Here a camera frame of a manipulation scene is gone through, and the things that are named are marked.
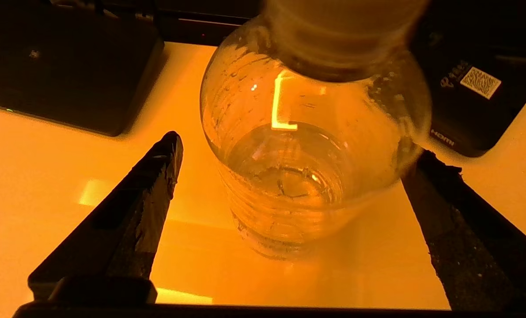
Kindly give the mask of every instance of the bottle neck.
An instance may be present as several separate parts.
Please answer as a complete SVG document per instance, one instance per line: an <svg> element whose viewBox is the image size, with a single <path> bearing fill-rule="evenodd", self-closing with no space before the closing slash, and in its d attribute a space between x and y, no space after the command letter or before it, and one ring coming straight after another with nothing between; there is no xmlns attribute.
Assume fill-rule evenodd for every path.
<svg viewBox="0 0 526 318"><path fill-rule="evenodd" d="M305 76L331 82L374 74L405 44L426 0L267 0L263 18L276 57Z"/></svg>

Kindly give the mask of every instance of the white table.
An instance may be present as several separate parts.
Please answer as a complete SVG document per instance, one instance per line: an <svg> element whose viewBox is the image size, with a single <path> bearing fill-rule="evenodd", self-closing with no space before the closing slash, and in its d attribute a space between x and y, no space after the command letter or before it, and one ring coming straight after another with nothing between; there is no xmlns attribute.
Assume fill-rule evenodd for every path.
<svg viewBox="0 0 526 318"><path fill-rule="evenodd" d="M321 257L271 261L241 241L200 125L213 52L167 43L169 60L122 137L0 111L0 317L31 300L28 274L170 130L185 153L151 275L160 302L448 308L400 183L386 194L392 204L362 213ZM431 148L526 233L526 106L480 159Z"/></svg>

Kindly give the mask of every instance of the qr code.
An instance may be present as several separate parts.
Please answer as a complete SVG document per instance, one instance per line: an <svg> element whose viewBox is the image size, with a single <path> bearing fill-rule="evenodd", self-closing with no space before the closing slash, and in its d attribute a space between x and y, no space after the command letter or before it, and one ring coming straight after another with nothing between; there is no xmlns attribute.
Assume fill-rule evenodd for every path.
<svg viewBox="0 0 526 318"><path fill-rule="evenodd" d="M471 67L460 83L486 99L491 99L502 81L476 67Z"/></svg>

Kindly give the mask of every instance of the logo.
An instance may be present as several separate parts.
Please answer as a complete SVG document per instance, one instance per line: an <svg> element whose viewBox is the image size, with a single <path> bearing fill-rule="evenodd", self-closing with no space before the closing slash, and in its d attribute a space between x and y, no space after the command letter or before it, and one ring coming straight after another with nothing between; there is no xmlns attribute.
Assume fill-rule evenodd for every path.
<svg viewBox="0 0 526 318"><path fill-rule="evenodd" d="M447 143L449 144L450 146L452 145L455 145L455 141L452 141L451 139L449 139L448 137L444 136L443 134L441 133L438 133L437 131L433 130L431 131L432 135L434 135L435 137L438 137L441 141L443 141L444 143Z"/></svg>

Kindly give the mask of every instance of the clear plastic bottle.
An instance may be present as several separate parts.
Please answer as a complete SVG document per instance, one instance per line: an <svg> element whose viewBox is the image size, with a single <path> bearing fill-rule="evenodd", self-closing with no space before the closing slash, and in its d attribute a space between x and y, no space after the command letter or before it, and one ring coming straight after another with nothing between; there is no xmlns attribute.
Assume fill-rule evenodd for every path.
<svg viewBox="0 0 526 318"><path fill-rule="evenodd" d="M219 46L201 119L241 235L290 258L418 158L429 92L405 38L424 0L268 0Z"/></svg>

